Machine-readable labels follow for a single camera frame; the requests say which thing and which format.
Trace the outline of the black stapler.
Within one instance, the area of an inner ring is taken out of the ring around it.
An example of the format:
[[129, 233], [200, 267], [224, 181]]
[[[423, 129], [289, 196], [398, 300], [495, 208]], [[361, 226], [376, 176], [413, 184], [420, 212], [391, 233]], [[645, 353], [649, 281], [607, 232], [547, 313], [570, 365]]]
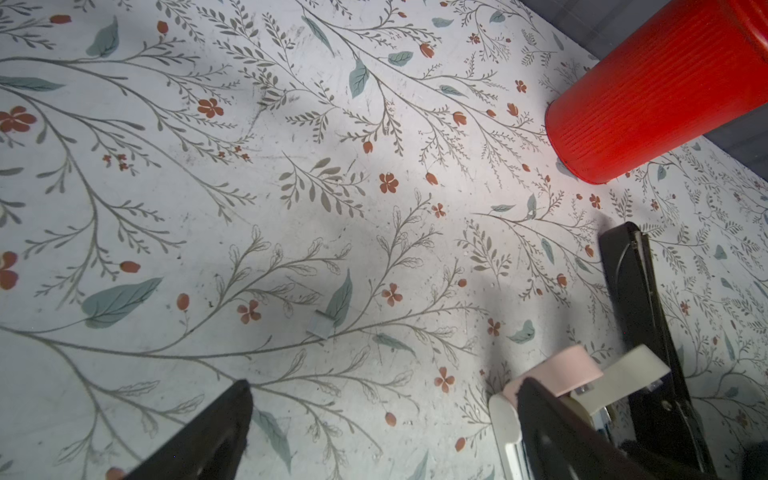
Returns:
[[714, 475], [657, 289], [648, 235], [625, 222], [601, 233], [598, 244], [625, 345], [648, 347], [670, 368], [659, 387], [629, 396], [636, 440], [653, 453]]

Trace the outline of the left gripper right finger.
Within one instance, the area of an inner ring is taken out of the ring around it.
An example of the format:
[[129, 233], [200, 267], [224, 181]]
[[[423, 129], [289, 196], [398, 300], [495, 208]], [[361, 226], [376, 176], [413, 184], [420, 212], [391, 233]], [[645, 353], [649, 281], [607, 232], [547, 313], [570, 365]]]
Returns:
[[532, 479], [650, 479], [534, 378], [518, 391], [518, 417]]

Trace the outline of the pink eraser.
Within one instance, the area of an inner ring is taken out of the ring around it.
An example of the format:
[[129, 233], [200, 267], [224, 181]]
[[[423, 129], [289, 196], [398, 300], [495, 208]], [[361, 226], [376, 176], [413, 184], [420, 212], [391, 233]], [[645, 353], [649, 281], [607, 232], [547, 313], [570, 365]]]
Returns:
[[531, 479], [517, 409], [523, 381], [533, 378], [558, 398], [602, 376], [602, 370], [586, 349], [574, 345], [508, 382], [500, 393], [490, 397], [488, 409], [505, 479]]

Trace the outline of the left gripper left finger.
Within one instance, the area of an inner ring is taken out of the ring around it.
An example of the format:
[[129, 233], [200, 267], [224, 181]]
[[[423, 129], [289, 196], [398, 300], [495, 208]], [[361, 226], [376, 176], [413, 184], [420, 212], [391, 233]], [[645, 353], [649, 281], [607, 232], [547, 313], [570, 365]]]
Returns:
[[233, 479], [253, 413], [247, 381], [238, 380], [130, 471], [128, 479]]

